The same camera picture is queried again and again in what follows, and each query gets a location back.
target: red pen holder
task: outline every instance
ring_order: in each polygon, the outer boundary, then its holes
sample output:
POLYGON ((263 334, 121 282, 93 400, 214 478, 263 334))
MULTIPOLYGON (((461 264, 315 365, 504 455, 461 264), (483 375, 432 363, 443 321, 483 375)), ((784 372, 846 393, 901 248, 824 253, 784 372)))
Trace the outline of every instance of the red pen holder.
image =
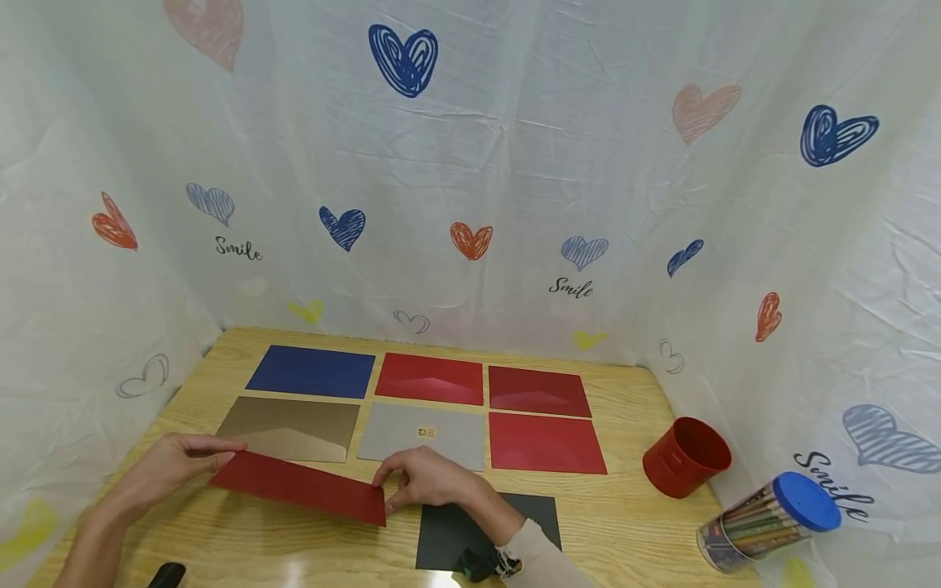
POLYGON ((663 437, 644 453, 644 473, 663 494, 684 499, 709 478, 732 465, 726 441, 691 417, 673 421, 663 437))

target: outlined heart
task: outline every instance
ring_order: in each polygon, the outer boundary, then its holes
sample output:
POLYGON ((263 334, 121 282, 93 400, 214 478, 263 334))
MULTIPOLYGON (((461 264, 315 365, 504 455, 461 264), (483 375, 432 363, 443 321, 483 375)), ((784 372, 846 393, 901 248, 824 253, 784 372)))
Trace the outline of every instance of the outlined heart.
POLYGON ((581 236, 569 237, 562 243, 562 257, 566 258, 581 272, 589 263, 604 255, 608 250, 607 239, 585 241, 581 236))
POLYGON ((673 359, 674 361, 673 367, 668 369, 666 371, 667 373, 680 373, 683 371, 683 356, 679 353, 674 353, 673 345, 666 339, 660 339, 660 357, 673 359))
POLYGON ((369 27, 369 48, 375 64, 389 85, 406 98, 421 94, 438 61, 438 39, 428 29, 409 37, 405 44, 384 24, 369 27))
POLYGON ((850 406, 843 427, 853 440, 860 466, 932 474, 941 471, 941 448, 928 439, 899 430, 895 417, 877 405, 850 406))
POLYGON ((155 392, 167 383, 170 377, 170 360, 162 353, 153 356, 140 373, 140 377, 129 377, 117 386, 119 398, 137 398, 155 392))
POLYGON ((327 227, 327 232, 337 245, 349 251, 362 235, 362 230, 366 228, 366 214, 354 208, 343 213, 338 219, 330 209, 321 206, 320 222, 327 227))
POLYGON ((392 316, 394 316, 395 320, 399 323, 402 323, 403 325, 412 329, 412 332, 416 335, 421 335, 426 330, 428 330, 428 327, 431 326, 431 321, 428 320, 428 317, 421 316, 420 314, 416 314, 415 316, 408 316, 406 312, 397 310, 396 312, 392 313, 392 316))
POLYGON ((288 309, 311 325, 317 326, 320 323, 320 317, 324 315, 324 301, 314 298, 307 303, 307 307, 289 302, 288 309))
POLYGON ((471 233, 471 228, 464 223, 451 225, 451 241, 457 250, 472 262, 484 257, 491 237, 493 227, 481 227, 476 233, 471 233))
POLYGON ((683 137, 683 142, 693 145, 700 135, 726 117, 741 96, 741 86, 725 86, 704 100, 699 86, 684 86, 673 101, 673 125, 683 137))
POLYGON ((758 332, 755 334, 755 341, 761 343, 774 333, 774 330, 781 324, 781 313, 777 307, 781 304, 781 298, 777 292, 768 292, 764 300, 761 301, 761 307, 758 309, 758 332))
POLYGON ((666 273, 670 275, 670 278, 673 277, 681 265, 691 260, 696 253, 699 253, 704 244, 702 239, 696 239, 687 245, 685 249, 674 253, 670 261, 666 263, 666 273))
POLYGON ((240 0, 205 0, 205 9, 193 0, 164 0, 164 12, 187 43, 235 73, 235 54, 245 30, 240 0))
POLYGON ((113 246, 137 251, 137 237, 131 230, 131 225, 118 210, 118 205, 105 192, 102 192, 105 213, 97 213, 91 217, 91 227, 98 236, 113 246))
POLYGON ((575 333, 572 335, 572 342, 574 342, 575 346, 582 351, 588 351, 607 338, 608 333, 597 333, 592 335, 587 331, 575 331, 575 333))
POLYGON ((193 206, 201 212, 211 216, 226 227, 229 226, 229 219, 235 214, 235 202, 229 193, 221 188, 209 188, 208 190, 198 183, 188 183, 186 185, 186 195, 193 206))
POLYGON ((19 528, 8 541, 0 543, 0 575, 41 548, 58 525, 58 513, 43 499, 34 499, 23 513, 19 528))
POLYGON ((804 119, 801 155, 813 167, 829 166, 862 147, 878 130, 876 117, 857 117, 837 123, 837 111, 826 104, 818 104, 804 119))

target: dark red envelope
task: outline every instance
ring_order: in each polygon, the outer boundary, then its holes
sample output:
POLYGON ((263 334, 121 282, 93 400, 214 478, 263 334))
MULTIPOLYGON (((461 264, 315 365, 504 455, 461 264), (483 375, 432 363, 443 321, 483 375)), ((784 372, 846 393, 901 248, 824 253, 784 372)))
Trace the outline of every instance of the dark red envelope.
POLYGON ((490 413, 494 469, 608 473, 591 421, 490 413))
POLYGON ((236 453, 209 484, 386 526, 382 488, 258 453, 236 453))
POLYGON ((591 417, 582 378, 575 373, 537 372, 491 365, 490 408, 591 417))
POLYGON ((470 361, 387 353, 376 396, 484 405, 484 366, 470 361))

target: colored pencil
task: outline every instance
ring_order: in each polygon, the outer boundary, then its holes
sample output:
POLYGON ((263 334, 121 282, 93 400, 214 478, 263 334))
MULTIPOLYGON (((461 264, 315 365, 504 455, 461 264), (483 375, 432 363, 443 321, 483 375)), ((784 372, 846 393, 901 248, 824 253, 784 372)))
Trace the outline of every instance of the colored pencil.
POLYGON ((781 505, 778 504, 777 499, 775 497, 771 497, 767 499, 766 501, 750 504, 747 508, 733 509, 726 513, 725 520, 735 520, 738 518, 744 518, 746 516, 754 515, 755 513, 760 513, 761 511, 764 511, 764 510, 769 510, 772 508, 780 508, 780 506, 781 505))
POLYGON ((772 539, 778 539, 781 537, 788 537, 794 534, 800 534, 800 531, 797 527, 787 527, 784 529, 776 529, 774 531, 760 532, 754 535, 749 535, 742 539, 732 539, 732 543, 735 544, 735 547, 741 549, 742 546, 753 544, 753 543, 763 543, 764 541, 770 541, 772 539))
POLYGON ((771 488, 768 486, 765 486, 761 488, 758 492, 756 492, 754 495, 749 497, 747 500, 744 500, 736 504, 732 508, 728 509, 728 511, 726 511, 726 514, 734 515, 736 513, 741 512, 742 510, 747 509, 750 506, 767 502, 767 501, 773 500, 774 498, 775 496, 774 496, 774 493, 771 491, 771 488))
POLYGON ((781 529, 793 529, 797 527, 798 523, 793 520, 781 520, 779 518, 770 519, 769 522, 761 525, 755 525, 753 527, 744 527, 737 528, 734 530, 726 529, 726 536, 729 539, 740 540, 747 537, 753 537, 755 535, 760 535, 764 532, 770 531, 779 531, 781 529))
POLYGON ((771 516, 777 516, 780 518, 780 517, 787 516, 787 515, 788 513, 783 508, 781 508, 780 506, 777 506, 774 508, 769 508, 769 509, 752 513, 748 516, 740 516, 738 518, 733 518, 730 520, 726 520, 723 518, 722 526, 724 529, 728 529, 731 527, 739 527, 741 525, 749 525, 757 520, 762 520, 764 518, 769 518, 771 516))
POLYGON ((729 531, 741 531, 757 525, 767 525, 776 521, 791 522, 793 519, 787 513, 759 513, 757 515, 740 518, 729 522, 723 522, 723 529, 729 531))
POLYGON ((742 553, 746 556, 753 559, 760 559, 771 551, 787 547, 788 545, 798 543, 803 541, 805 537, 803 535, 794 535, 792 537, 784 537, 781 539, 774 539, 772 541, 766 541, 764 543, 755 543, 749 545, 748 547, 740 549, 742 553))

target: finger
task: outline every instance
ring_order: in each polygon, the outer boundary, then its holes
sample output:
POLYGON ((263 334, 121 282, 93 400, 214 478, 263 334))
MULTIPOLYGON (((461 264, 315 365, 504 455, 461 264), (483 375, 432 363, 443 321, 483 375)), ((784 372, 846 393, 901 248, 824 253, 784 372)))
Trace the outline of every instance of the finger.
POLYGON ((415 503, 415 499, 412 496, 412 489, 410 486, 406 486, 386 501, 386 514, 391 515, 413 503, 415 503))
POLYGON ((393 453, 379 464, 379 469, 375 471, 375 476, 373 476, 373 486, 383 485, 394 471, 397 469, 405 469, 405 466, 405 452, 393 453))
POLYGON ((215 453, 209 457, 198 457, 195 459, 190 459, 190 477, 195 478, 196 476, 203 473, 216 473, 222 469, 223 466, 228 464, 233 457, 235 457, 235 452, 224 452, 215 453))
POLYGON ((212 435, 180 435, 179 440, 190 453, 241 452, 248 446, 245 441, 212 435))

